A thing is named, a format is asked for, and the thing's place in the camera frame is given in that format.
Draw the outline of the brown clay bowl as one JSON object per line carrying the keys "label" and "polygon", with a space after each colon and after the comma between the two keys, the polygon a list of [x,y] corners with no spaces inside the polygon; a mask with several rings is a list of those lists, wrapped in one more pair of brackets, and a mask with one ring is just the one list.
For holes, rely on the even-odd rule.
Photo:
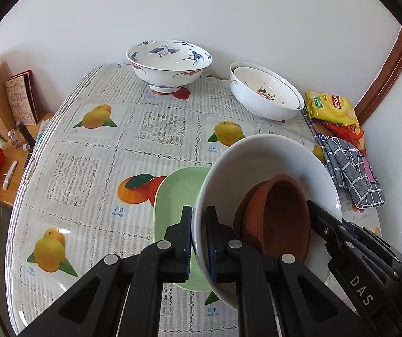
{"label": "brown clay bowl", "polygon": [[285,174],[256,184],[241,201],[233,230],[237,239],[264,255],[278,258],[290,253],[305,261],[311,219],[301,188]]}

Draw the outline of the green plastic plate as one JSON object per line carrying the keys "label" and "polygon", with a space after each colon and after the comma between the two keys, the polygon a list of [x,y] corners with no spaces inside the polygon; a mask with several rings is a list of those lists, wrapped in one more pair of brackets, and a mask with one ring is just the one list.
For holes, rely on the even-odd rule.
{"label": "green plastic plate", "polygon": [[[184,167],[168,175],[160,184],[155,199],[155,241],[164,239],[166,229],[180,222],[184,205],[194,208],[209,167]],[[179,287],[189,291],[211,291],[191,250],[189,279]]]}

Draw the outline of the grey checked folded cloth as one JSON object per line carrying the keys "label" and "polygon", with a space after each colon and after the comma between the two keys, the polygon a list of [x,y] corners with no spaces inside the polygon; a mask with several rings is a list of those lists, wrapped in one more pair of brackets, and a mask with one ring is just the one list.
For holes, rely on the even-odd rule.
{"label": "grey checked folded cloth", "polygon": [[338,189],[347,190],[358,209],[378,208],[386,199],[366,157],[350,142],[333,135],[320,134],[313,120],[302,109],[304,120],[319,147],[321,157]]}

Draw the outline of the red chips bag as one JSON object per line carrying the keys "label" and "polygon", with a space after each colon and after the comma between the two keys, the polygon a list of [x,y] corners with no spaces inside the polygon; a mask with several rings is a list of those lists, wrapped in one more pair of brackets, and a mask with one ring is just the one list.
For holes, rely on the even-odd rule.
{"label": "red chips bag", "polygon": [[362,154],[367,154],[364,131],[359,126],[341,126],[324,120],[319,120],[319,123],[330,132],[330,135],[353,144]]}

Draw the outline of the yellow chips bag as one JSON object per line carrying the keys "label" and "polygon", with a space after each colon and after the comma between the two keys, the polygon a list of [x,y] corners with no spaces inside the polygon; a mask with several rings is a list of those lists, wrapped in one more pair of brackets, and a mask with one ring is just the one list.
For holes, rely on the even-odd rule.
{"label": "yellow chips bag", "polygon": [[354,108],[345,97],[309,90],[305,94],[305,107],[311,119],[359,127]]}

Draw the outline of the large white ceramic bowl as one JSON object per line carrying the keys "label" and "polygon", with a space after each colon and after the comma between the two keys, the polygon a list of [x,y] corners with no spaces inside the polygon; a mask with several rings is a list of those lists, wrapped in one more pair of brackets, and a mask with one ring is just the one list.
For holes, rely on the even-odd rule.
{"label": "large white ceramic bowl", "polygon": [[[233,73],[233,70],[237,67],[250,67],[255,69],[260,69],[263,72],[274,75],[275,77],[281,79],[290,88],[295,90],[299,101],[300,108],[296,110],[291,110],[284,106],[279,106],[274,104],[272,101],[261,97],[256,92],[252,91],[250,88],[245,86]],[[252,114],[257,115],[263,119],[269,119],[273,121],[284,121],[295,117],[304,108],[304,99],[300,92],[286,79],[281,77],[281,75],[262,67],[260,65],[245,63],[245,62],[234,62],[230,66],[230,76],[229,76],[229,86],[234,97]]]}

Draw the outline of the white pen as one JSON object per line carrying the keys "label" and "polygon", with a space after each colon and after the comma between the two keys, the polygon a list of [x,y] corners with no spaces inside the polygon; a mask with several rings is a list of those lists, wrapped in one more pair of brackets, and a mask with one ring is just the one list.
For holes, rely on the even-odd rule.
{"label": "white pen", "polygon": [[10,184],[10,182],[12,181],[12,177],[13,177],[13,175],[14,175],[14,172],[15,172],[15,170],[16,170],[16,167],[17,167],[17,161],[13,161],[12,164],[11,164],[11,166],[9,167],[9,169],[8,169],[8,171],[7,171],[6,175],[5,175],[5,177],[4,177],[4,181],[3,181],[3,184],[2,184],[2,186],[1,186],[1,188],[2,188],[3,190],[7,190],[7,189],[8,189],[9,184]]}

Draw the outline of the wooden side table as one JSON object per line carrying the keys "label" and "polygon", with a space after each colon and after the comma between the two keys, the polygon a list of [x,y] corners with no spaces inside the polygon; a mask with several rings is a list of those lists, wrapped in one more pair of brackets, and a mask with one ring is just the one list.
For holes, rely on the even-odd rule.
{"label": "wooden side table", "polygon": [[[24,174],[24,165],[27,160],[27,152],[22,149],[16,149],[11,143],[7,143],[4,150],[4,161],[0,169],[0,203],[12,208],[19,189],[21,178]],[[16,162],[17,166],[12,174],[11,181],[6,190],[2,188],[4,179],[12,163]]]}

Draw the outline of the small dark bottle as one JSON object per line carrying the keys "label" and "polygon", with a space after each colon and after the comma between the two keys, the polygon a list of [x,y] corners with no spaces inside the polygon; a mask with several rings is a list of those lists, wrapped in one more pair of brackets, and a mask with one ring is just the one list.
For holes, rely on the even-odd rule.
{"label": "small dark bottle", "polygon": [[30,131],[28,130],[28,128],[26,127],[26,125],[19,121],[16,123],[16,127],[17,129],[20,131],[21,135],[24,137],[24,139],[26,140],[26,142],[28,143],[28,145],[33,148],[36,141],[33,137],[33,135],[31,135]]}

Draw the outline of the brown patterned book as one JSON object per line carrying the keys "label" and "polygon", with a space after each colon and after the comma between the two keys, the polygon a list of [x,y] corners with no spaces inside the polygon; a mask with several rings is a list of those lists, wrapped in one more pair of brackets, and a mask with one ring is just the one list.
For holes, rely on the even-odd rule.
{"label": "brown patterned book", "polygon": [[10,77],[4,83],[4,87],[15,122],[22,122],[27,126],[38,124],[33,72],[27,70]]}

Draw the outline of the blue crane pattern bowl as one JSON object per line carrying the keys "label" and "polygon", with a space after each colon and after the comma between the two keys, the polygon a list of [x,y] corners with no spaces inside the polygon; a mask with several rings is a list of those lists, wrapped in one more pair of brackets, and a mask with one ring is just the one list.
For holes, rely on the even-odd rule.
{"label": "blue crane pattern bowl", "polygon": [[126,50],[135,74],[151,90],[171,94],[193,83],[212,63],[212,55],[184,40],[144,40]]}

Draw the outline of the brown wooden door frame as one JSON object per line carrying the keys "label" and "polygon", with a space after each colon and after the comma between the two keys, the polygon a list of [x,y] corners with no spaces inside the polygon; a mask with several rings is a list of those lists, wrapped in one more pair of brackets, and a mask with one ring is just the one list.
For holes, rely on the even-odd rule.
{"label": "brown wooden door frame", "polygon": [[394,86],[402,73],[402,28],[392,46],[390,54],[381,67],[379,73],[355,107],[358,121],[363,125],[374,113],[376,108]]}

